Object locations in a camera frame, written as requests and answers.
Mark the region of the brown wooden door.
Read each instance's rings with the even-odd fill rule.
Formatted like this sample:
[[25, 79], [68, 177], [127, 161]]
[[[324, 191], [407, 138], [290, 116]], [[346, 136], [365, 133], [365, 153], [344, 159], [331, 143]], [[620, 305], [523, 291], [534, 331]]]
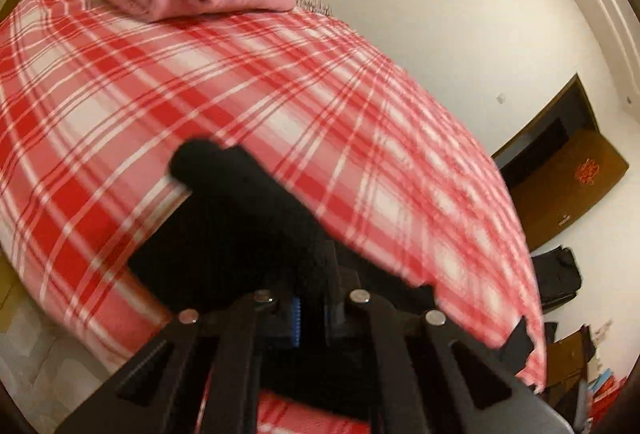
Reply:
[[579, 76], [492, 157], [532, 251], [584, 216], [629, 168], [601, 133]]

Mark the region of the clutter boxes by wall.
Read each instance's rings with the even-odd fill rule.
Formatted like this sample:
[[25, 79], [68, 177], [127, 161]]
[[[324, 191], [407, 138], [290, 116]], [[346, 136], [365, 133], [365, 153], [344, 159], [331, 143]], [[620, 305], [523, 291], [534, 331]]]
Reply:
[[542, 399], [572, 428], [589, 433], [602, 421], [626, 384], [602, 364], [598, 348], [606, 339], [612, 321], [595, 332], [589, 324], [563, 339], [556, 338], [559, 324], [544, 324], [547, 341], [547, 386]]

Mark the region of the black pants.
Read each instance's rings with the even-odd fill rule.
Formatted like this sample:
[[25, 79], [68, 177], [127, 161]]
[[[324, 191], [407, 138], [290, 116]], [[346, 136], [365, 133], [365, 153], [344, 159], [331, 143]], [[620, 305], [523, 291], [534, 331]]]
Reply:
[[[326, 397], [337, 361], [331, 306], [363, 289], [401, 313], [436, 308], [431, 286], [410, 286], [334, 240], [243, 148], [191, 139], [168, 170], [188, 198], [132, 254], [130, 269], [175, 313], [221, 313], [247, 295], [271, 292], [256, 339], [259, 391], [338, 414]], [[488, 348], [514, 376], [532, 349], [523, 326], [502, 347]]]

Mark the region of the red plaid bed sheet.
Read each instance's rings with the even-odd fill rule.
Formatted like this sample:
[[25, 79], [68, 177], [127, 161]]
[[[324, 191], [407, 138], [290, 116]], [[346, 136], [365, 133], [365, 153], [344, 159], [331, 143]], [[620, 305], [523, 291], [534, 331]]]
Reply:
[[[1, 244], [30, 295], [114, 374], [180, 313], [129, 266], [189, 189], [191, 139], [241, 147], [323, 229], [484, 347], [523, 326], [546, 384], [534, 266], [492, 157], [341, 20], [296, 8], [161, 22], [21, 0], [1, 25]], [[367, 433], [268, 390], [255, 433]]]

